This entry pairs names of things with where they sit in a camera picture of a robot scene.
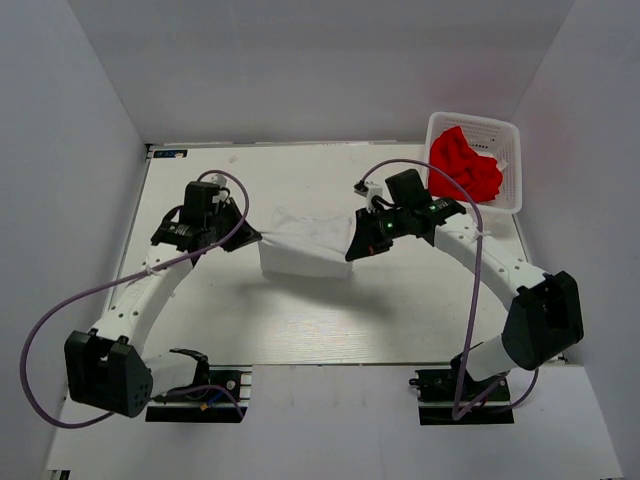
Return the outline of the white t shirt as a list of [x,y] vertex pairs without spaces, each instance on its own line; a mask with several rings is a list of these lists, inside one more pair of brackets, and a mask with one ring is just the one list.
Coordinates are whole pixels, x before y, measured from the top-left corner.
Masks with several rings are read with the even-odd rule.
[[271,227],[258,242],[264,274],[345,279],[352,263],[345,260],[351,240],[352,218],[336,214],[294,215],[276,207]]

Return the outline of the red t shirt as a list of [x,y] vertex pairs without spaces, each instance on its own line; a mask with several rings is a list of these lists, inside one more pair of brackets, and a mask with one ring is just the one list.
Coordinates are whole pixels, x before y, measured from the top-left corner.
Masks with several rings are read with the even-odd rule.
[[459,126],[445,130],[431,145],[429,163],[454,179],[476,203],[495,200],[503,174],[492,157],[477,154]]

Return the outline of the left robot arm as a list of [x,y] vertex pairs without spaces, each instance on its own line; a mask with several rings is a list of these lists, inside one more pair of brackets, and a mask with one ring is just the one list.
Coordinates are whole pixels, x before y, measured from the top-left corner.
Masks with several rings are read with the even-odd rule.
[[115,304],[88,331],[67,338],[71,398],[133,418],[156,398],[205,396],[212,378],[205,354],[172,348],[145,357],[146,340],[176,288],[208,250],[233,252],[261,238],[221,175],[189,182],[182,204],[162,218],[140,270]]

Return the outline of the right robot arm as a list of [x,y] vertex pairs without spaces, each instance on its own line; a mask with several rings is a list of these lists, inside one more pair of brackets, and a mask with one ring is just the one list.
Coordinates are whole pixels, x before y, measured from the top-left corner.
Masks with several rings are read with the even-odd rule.
[[386,180],[392,200],[378,185],[361,181],[355,192],[366,200],[345,254],[348,262],[385,253],[397,238],[414,236],[448,254],[501,301],[507,311],[502,332],[452,362],[453,390],[472,399],[488,379],[516,367],[533,371],[584,336],[576,280],[549,274],[483,236],[474,218],[451,198],[435,199],[418,172],[408,169]]

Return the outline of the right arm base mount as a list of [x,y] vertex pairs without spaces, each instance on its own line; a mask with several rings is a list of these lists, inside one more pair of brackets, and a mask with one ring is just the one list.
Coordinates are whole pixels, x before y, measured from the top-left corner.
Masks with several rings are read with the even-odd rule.
[[511,393],[507,381],[499,376],[481,382],[465,383],[459,409],[472,408],[461,419],[453,418],[457,374],[451,368],[416,370],[408,380],[417,394],[421,426],[509,425],[514,415],[509,408]]

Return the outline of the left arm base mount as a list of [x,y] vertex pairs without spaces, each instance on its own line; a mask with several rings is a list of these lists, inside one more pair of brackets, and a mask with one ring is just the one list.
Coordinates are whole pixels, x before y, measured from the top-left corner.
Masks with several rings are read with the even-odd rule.
[[239,424],[251,396],[250,366],[214,366],[208,383],[214,388],[152,400],[145,411],[147,423]]

